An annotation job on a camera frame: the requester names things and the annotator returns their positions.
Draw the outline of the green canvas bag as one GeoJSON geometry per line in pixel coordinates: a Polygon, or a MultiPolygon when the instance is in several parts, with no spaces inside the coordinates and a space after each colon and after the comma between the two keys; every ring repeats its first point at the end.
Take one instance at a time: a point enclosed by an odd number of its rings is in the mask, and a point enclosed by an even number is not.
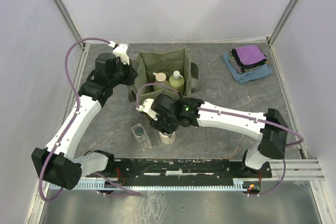
{"type": "Polygon", "coordinates": [[[179,95],[171,90],[154,90],[154,86],[141,88],[147,83],[154,83],[154,73],[164,73],[168,79],[174,71],[179,71],[185,79],[183,96],[189,97],[191,93],[199,92],[201,84],[198,80],[198,66],[192,62],[187,54],[186,48],[175,49],[168,52],[140,52],[132,63],[133,69],[138,73],[134,84],[128,86],[128,100],[135,102],[139,93],[139,102],[145,99],[155,99],[159,94],[164,93],[174,99],[179,95]]]}

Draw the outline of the beige round bottle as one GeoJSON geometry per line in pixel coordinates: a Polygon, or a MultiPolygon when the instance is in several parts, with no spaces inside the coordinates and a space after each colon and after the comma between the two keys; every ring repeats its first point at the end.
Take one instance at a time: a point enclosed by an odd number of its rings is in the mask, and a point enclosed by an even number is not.
{"type": "Polygon", "coordinates": [[[166,145],[170,145],[172,143],[175,142],[176,140],[176,132],[173,132],[172,134],[168,134],[168,133],[159,133],[160,135],[160,139],[162,141],[162,143],[166,144],[166,145]]]}

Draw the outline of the green bottle white pump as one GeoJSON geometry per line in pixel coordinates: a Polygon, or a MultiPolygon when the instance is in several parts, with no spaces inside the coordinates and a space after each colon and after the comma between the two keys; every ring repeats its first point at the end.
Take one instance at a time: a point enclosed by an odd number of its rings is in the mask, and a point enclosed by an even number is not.
{"type": "Polygon", "coordinates": [[[169,84],[171,88],[177,90],[178,92],[184,92],[185,79],[179,71],[174,71],[169,77],[169,84]]]}

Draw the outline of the green bottle beige pump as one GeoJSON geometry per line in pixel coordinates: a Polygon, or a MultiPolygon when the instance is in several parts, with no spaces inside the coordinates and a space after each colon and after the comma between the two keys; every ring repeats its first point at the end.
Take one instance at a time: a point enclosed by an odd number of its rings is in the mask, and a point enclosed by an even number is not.
{"type": "MultiPolygon", "coordinates": [[[[154,83],[162,84],[166,87],[170,87],[170,84],[166,79],[166,74],[165,73],[163,73],[163,72],[155,73],[154,72],[153,75],[155,76],[155,82],[154,83]]],[[[162,90],[162,89],[165,89],[165,87],[163,87],[163,86],[153,86],[154,91],[159,91],[159,90],[162,90]]]]}

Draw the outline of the clear glass bottle black cap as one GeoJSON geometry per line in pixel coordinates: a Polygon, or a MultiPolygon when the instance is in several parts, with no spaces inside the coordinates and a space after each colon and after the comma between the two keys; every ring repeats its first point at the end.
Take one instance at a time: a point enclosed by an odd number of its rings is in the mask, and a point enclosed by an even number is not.
{"type": "Polygon", "coordinates": [[[150,138],[142,124],[137,124],[131,127],[131,131],[144,152],[147,152],[152,148],[150,138]]]}

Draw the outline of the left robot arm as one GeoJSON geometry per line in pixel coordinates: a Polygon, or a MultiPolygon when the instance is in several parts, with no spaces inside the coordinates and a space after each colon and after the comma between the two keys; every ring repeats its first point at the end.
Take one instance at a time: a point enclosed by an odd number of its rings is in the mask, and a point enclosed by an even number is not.
{"type": "Polygon", "coordinates": [[[130,86],[136,77],[132,61],[125,52],[97,56],[95,68],[81,85],[79,100],[64,124],[45,148],[35,148],[31,155],[40,183],[46,181],[71,190],[80,178],[94,172],[104,177],[115,173],[112,154],[94,151],[75,157],[75,152],[89,124],[112,96],[113,88],[120,84],[130,86]]]}

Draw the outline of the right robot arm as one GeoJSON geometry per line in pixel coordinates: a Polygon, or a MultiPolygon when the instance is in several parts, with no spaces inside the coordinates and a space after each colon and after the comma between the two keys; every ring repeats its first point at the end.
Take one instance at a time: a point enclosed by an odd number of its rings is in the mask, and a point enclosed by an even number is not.
{"type": "Polygon", "coordinates": [[[249,149],[240,171],[253,177],[270,159],[284,159],[287,144],[286,122],[275,109],[267,113],[237,111],[196,98],[175,100],[167,94],[143,101],[143,112],[150,126],[163,136],[172,137],[181,127],[213,127],[249,136],[257,144],[249,149]]]}

